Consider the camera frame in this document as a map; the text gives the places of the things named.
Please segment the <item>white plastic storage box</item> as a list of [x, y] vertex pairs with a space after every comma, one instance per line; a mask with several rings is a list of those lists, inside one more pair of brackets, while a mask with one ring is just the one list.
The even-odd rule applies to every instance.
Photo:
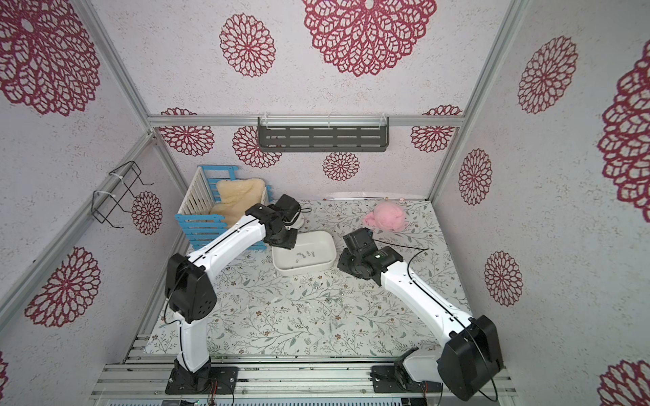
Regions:
[[333, 236], [326, 231], [299, 233], [293, 249], [272, 248], [272, 260], [281, 277], [323, 272], [338, 259]]

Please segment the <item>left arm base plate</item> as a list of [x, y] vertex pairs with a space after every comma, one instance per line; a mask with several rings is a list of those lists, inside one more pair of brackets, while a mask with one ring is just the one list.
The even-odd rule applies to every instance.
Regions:
[[239, 371], [239, 368], [233, 366], [207, 365], [198, 372], [189, 372], [181, 365], [176, 365], [164, 392], [166, 395], [232, 395], [235, 393]]

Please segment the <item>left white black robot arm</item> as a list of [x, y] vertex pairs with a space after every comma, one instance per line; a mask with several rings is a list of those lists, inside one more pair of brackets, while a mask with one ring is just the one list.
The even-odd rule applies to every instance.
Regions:
[[178, 370], [194, 377], [211, 364], [207, 317], [216, 306], [213, 284], [220, 272], [260, 242], [293, 249], [298, 235], [293, 225], [300, 214], [300, 203], [286, 195], [269, 206], [256, 204], [215, 240], [189, 255], [175, 254], [169, 258], [166, 298], [168, 310], [172, 312], [169, 323], [179, 327]]

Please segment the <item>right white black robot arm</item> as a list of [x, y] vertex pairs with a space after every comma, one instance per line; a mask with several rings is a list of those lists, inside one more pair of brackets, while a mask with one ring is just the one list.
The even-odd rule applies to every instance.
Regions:
[[391, 367], [372, 369], [378, 392], [389, 387], [403, 392], [447, 388], [457, 399], [468, 401], [504, 369], [496, 325], [487, 316], [475, 318], [451, 304], [420, 279], [394, 249], [363, 252], [346, 248], [338, 268], [372, 280], [400, 299], [442, 347], [439, 357], [425, 348], [412, 348]]

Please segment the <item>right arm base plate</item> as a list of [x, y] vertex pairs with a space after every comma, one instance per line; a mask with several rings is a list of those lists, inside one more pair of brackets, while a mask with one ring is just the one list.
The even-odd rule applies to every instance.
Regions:
[[375, 393], [440, 393], [440, 382], [416, 382], [405, 370], [394, 365], [374, 365], [370, 372], [372, 388]]

